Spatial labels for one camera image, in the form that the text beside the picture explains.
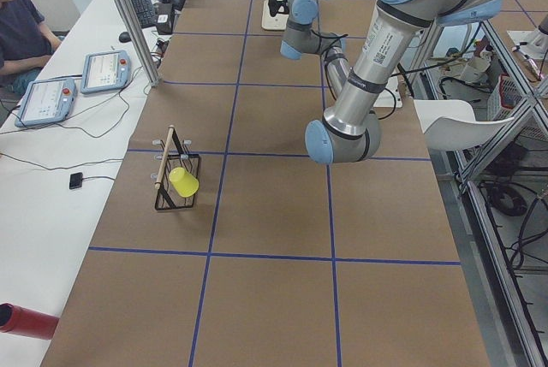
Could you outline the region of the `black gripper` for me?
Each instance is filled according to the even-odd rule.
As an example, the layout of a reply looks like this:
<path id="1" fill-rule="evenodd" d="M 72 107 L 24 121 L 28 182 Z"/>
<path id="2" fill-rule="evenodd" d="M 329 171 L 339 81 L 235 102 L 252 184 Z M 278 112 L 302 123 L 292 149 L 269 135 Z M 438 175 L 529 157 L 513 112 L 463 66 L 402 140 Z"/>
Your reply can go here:
<path id="1" fill-rule="evenodd" d="M 289 15 L 289 0 L 268 0 L 268 9 L 270 16 Z"/>

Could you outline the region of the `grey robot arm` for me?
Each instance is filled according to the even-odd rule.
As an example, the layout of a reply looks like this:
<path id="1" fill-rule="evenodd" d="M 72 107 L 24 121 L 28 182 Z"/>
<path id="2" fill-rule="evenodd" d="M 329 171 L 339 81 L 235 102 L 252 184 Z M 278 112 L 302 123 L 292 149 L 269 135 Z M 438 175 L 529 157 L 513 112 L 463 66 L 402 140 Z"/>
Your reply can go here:
<path id="1" fill-rule="evenodd" d="M 320 56 L 331 97 L 337 99 L 350 70 L 344 55 L 346 36 L 313 29 L 319 16 L 316 0 L 267 0 L 267 5 L 271 18 L 287 17 L 281 55 L 290 60 L 299 60 L 304 54 Z"/>
<path id="2" fill-rule="evenodd" d="M 495 16 L 503 0 L 377 0 L 378 17 L 350 69 L 337 100 L 305 132 L 308 156 L 316 163 L 353 163 L 371 157 L 380 143 L 372 111 L 378 95 L 416 32 L 432 23 L 452 27 Z"/>

